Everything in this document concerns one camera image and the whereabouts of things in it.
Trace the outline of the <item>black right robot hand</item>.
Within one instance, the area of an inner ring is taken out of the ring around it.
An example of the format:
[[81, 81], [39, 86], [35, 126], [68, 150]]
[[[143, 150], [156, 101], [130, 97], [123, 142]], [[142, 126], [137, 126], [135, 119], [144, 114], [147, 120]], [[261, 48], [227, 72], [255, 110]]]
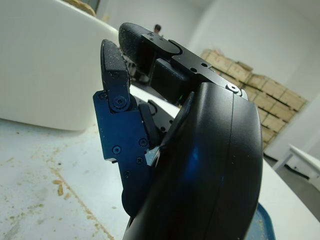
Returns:
[[173, 40], [123, 23], [103, 40], [93, 95], [103, 157], [117, 163], [125, 240], [243, 240], [263, 139], [246, 92]]

